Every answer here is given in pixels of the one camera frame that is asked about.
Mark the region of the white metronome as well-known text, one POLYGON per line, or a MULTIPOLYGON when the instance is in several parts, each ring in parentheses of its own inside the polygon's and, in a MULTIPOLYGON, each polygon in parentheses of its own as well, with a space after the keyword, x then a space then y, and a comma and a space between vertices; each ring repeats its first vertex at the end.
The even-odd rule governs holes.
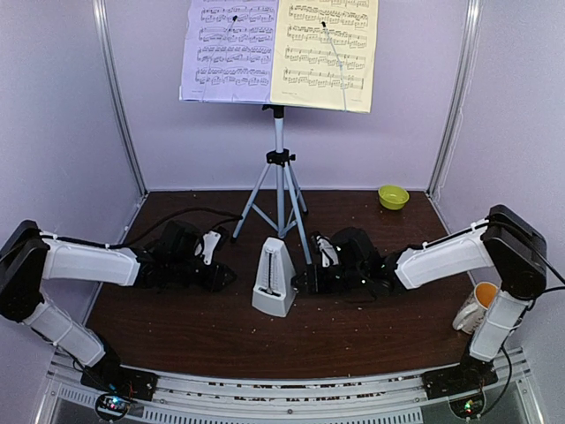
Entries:
POLYGON ((295 275, 285 243, 278 238, 267 238, 261 249, 252 289, 252 306, 263 314, 286 317, 296 297, 291 286, 295 275))

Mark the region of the white folding music stand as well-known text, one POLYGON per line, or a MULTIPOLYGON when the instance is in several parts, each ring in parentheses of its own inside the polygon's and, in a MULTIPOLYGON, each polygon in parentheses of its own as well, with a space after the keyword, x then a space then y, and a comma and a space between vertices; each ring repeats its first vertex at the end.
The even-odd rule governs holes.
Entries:
POLYGON ((284 238, 292 228, 298 229, 299 237, 306 240, 302 217, 307 214, 300 186, 292 169, 295 157, 285 148, 283 141, 284 112, 288 107, 271 103, 260 103, 264 110, 272 110, 275 124, 275 148, 266 157, 266 164, 245 204, 242 216, 251 210, 267 222, 279 238, 284 238))

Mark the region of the yellow sheet music page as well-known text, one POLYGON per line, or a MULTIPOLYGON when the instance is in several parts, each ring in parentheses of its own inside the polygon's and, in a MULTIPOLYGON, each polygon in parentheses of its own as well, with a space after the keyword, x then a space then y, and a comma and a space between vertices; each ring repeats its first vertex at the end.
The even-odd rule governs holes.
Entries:
POLYGON ((378 14, 377 0, 280 1, 271 103, 370 112, 378 14))

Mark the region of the purple sheet music page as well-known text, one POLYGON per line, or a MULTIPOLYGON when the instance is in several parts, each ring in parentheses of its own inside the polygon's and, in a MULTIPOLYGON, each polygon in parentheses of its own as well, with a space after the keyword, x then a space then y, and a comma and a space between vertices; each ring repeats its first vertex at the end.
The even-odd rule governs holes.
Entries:
POLYGON ((179 100, 268 102, 277 12, 276 1, 192 1, 179 100))

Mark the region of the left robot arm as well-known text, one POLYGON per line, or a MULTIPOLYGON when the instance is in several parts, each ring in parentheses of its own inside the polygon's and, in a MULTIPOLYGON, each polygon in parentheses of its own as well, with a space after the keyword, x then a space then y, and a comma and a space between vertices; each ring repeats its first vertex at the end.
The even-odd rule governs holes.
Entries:
POLYGON ((41 291, 42 282, 80 280, 135 289, 196 284, 218 292, 237 278, 214 256, 229 236, 225 224, 240 217, 224 211, 216 214, 221 221, 201 231, 174 212, 133 240, 115 245, 56 235, 25 220, 1 249, 1 315, 29 326, 66 351, 93 384, 118 392, 131 377, 117 354, 57 307, 41 291))

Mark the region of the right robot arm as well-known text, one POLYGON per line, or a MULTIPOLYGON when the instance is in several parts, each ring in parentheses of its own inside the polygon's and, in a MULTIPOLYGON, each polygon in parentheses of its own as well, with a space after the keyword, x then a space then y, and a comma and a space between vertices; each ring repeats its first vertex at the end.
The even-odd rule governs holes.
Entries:
POLYGON ((310 294, 364 287, 377 299, 474 269, 495 268, 500 289, 453 370, 453 383, 461 390, 472 389, 486 376, 486 365, 546 289, 546 240, 504 205, 491 207, 486 218, 466 229, 385 256, 356 227, 330 238, 315 232, 312 242, 320 263, 307 265, 291 279, 294 288, 310 294))

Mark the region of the green bowl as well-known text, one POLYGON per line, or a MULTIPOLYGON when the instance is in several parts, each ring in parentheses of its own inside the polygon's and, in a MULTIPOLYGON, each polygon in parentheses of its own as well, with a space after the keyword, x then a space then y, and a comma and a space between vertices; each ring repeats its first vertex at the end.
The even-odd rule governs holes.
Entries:
POLYGON ((378 190, 379 202, 388 210, 400 210, 410 199, 410 194, 397 185, 383 185, 378 190))

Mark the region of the white mug orange inside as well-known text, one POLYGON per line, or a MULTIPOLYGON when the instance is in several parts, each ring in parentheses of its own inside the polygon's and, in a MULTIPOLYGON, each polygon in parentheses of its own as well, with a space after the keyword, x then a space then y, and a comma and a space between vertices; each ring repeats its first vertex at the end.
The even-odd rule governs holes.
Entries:
POLYGON ((452 328, 471 335, 485 319, 486 311, 493 302, 499 288, 490 282, 480 282, 464 301, 454 320, 452 328))

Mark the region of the aluminium front rail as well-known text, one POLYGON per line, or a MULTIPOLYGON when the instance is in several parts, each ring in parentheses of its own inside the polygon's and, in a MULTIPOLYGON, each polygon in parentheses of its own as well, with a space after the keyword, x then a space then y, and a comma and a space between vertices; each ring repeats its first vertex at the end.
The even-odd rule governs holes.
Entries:
POLYGON ((545 423, 522 349, 494 361, 497 382, 431 398, 423 371, 357 377, 265 380, 160 371, 151 400, 136 401, 123 423, 464 423, 465 399, 484 395, 481 423, 545 423))

